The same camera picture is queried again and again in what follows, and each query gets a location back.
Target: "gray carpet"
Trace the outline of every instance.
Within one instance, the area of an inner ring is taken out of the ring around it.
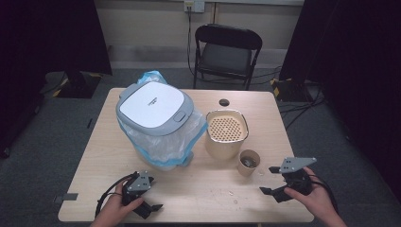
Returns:
[[[169,84],[192,88],[188,69],[158,70]],[[51,93],[46,94],[39,113],[10,148],[10,157],[0,160],[0,226],[88,226],[60,222],[61,205],[54,198],[67,192],[108,91],[113,87],[127,87],[147,71],[113,70],[113,76],[105,76],[100,81],[91,99],[54,98]],[[256,69],[254,74],[272,72],[274,69]],[[257,84],[251,85],[250,90],[271,91],[267,81],[273,76],[254,79],[253,83]],[[47,75],[44,91],[56,85],[61,77],[62,73]],[[199,81],[198,89],[242,90],[243,86]],[[309,89],[313,96],[317,94],[318,87]],[[278,102],[281,111],[301,104]],[[285,125],[299,113],[283,113]],[[326,102],[306,111],[288,128],[295,155],[318,159],[311,167],[332,187],[340,215],[349,226],[400,226],[400,204],[346,135],[340,119]],[[322,225],[314,220],[264,226]]]

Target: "chair backrest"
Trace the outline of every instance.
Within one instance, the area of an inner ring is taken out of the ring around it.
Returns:
[[[195,40],[198,47],[199,41],[251,50],[260,50],[263,44],[260,36],[252,30],[217,24],[200,26],[195,32]]]

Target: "wrist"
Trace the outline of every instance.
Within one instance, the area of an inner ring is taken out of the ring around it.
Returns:
[[[320,218],[320,221],[327,227],[346,227],[347,225],[342,218],[336,213],[324,218]]]
[[[97,217],[90,227],[114,227],[114,225],[102,217]]]

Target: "electrical outlet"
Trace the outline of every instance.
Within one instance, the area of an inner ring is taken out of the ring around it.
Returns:
[[[183,1],[183,11],[188,11],[188,9],[195,11],[194,5],[194,1]]]
[[[183,11],[188,11],[188,8],[191,12],[204,12],[204,1],[184,1]]]

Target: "black controller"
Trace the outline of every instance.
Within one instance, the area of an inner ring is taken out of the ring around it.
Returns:
[[[150,183],[153,182],[153,178],[148,176],[147,171],[141,173],[134,172],[132,178],[127,181],[123,186],[123,205],[128,205],[132,201],[138,199],[145,192],[150,190]],[[151,212],[158,211],[163,205],[157,204],[150,206],[145,201],[142,202],[140,206],[133,210],[137,215],[146,219],[150,216]]]
[[[315,158],[286,158],[281,167],[272,166],[269,170],[271,173],[281,173],[287,184],[276,189],[267,187],[259,188],[263,194],[274,196],[277,202],[289,201],[292,199],[292,197],[284,192],[284,188],[286,187],[293,188],[307,196],[312,191],[312,182],[308,174],[303,170],[303,167],[315,162]]]

